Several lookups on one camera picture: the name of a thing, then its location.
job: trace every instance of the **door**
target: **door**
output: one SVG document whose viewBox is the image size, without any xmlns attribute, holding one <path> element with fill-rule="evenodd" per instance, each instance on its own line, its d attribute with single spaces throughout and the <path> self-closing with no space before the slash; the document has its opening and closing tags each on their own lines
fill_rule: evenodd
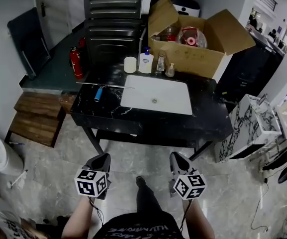
<svg viewBox="0 0 287 239">
<path fill-rule="evenodd" d="M 34 0 L 48 49 L 72 32 L 68 0 Z"/>
</svg>

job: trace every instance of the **black chair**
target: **black chair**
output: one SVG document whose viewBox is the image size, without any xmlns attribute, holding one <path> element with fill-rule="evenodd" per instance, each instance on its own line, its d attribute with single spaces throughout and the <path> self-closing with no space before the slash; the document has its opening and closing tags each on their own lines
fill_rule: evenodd
<svg viewBox="0 0 287 239">
<path fill-rule="evenodd" d="M 37 8 L 33 8 L 8 22 L 18 55 L 32 80 L 51 59 L 47 49 Z"/>
<path fill-rule="evenodd" d="M 140 18 L 141 0 L 84 0 L 85 18 Z"/>
<path fill-rule="evenodd" d="M 94 19 L 85 21 L 91 64 L 122 62 L 138 56 L 141 20 Z"/>
</svg>

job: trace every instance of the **small glass bottle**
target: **small glass bottle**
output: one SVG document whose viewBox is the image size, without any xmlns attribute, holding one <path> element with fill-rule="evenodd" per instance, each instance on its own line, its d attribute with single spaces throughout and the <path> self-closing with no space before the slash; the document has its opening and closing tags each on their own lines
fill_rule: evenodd
<svg viewBox="0 0 287 239">
<path fill-rule="evenodd" d="M 173 77 L 175 72 L 174 63 L 170 64 L 170 67 L 166 70 L 165 75 L 168 77 Z"/>
</svg>

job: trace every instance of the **cable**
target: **cable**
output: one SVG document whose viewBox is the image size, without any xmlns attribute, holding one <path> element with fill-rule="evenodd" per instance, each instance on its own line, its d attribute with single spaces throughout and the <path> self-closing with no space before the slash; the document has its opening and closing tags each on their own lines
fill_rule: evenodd
<svg viewBox="0 0 287 239">
<path fill-rule="evenodd" d="M 283 233 L 283 237 L 285 236 L 285 232 L 284 232 L 284 226 L 287 225 L 287 214 L 286 217 L 284 219 L 283 225 L 282 225 L 282 233 Z"/>
<path fill-rule="evenodd" d="M 91 204 L 91 206 L 96 209 L 97 214 L 98 214 L 98 217 L 99 217 L 99 219 L 100 219 L 100 221 L 101 221 L 101 226 L 103 226 L 103 223 L 104 223 L 103 212 L 102 212 L 97 206 L 95 206 L 95 204 L 93 203 L 93 201 L 91 200 L 90 197 L 88 197 L 88 198 L 89 198 L 89 203 Z"/>
<path fill-rule="evenodd" d="M 193 168 L 191 172 L 186 172 L 184 175 L 187 175 L 187 174 L 192 175 L 192 174 L 194 174 L 195 171 L 197 171 L 197 169 L 194 169 L 194 168 Z"/>
<path fill-rule="evenodd" d="M 256 228 L 253 228 L 253 223 L 254 223 L 254 219 L 255 219 L 255 217 L 256 217 L 256 213 L 257 213 L 259 204 L 260 204 L 261 200 L 263 199 L 263 197 L 264 197 L 264 196 L 267 194 L 267 192 L 269 191 L 269 186 L 268 186 L 267 183 L 266 183 L 266 185 L 267 185 L 267 191 L 262 195 L 262 197 L 261 197 L 260 200 L 258 201 L 258 204 L 257 204 L 257 207 L 256 207 L 256 211 L 255 211 L 255 214 L 254 214 L 252 223 L 251 223 L 251 230 L 256 230 L 256 229 L 260 229 L 260 228 L 266 228 L 265 232 L 268 231 L 268 227 L 267 227 L 267 226 L 258 226 L 258 227 L 256 227 Z"/>
<path fill-rule="evenodd" d="M 268 179 L 268 178 L 270 178 L 270 177 L 274 176 L 275 174 L 277 174 L 277 173 L 278 173 L 278 172 L 280 172 L 280 171 L 283 171 L 285 168 L 286 168 L 286 166 L 285 166 L 284 168 L 282 168 L 282 169 L 278 170 L 277 172 L 273 173 L 272 175 L 270 175 L 270 176 L 266 177 L 266 179 Z"/>
<path fill-rule="evenodd" d="M 185 220 L 185 216 L 187 215 L 187 212 L 188 212 L 188 210 L 189 210 L 189 208 L 190 208 L 190 206 L 191 206 L 191 204 L 192 204 L 192 201 L 193 201 L 193 200 L 189 200 L 189 205 L 188 205 L 187 209 L 186 209 L 185 212 L 184 212 L 183 219 L 182 219 L 182 223 L 181 223 L 181 226 L 180 226 L 180 232 L 181 232 L 181 233 L 182 233 L 182 231 L 183 231 L 183 223 L 184 223 L 184 220 Z"/>
</svg>

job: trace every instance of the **fire extinguisher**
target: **fire extinguisher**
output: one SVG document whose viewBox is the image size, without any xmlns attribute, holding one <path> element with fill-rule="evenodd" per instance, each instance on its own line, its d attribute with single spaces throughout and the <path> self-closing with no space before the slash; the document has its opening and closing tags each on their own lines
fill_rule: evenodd
<svg viewBox="0 0 287 239">
<path fill-rule="evenodd" d="M 69 57 L 75 72 L 75 77 L 77 79 L 82 79 L 84 77 L 84 74 L 81 65 L 80 54 L 77 47 L 70 48 Z"/>
</svg>

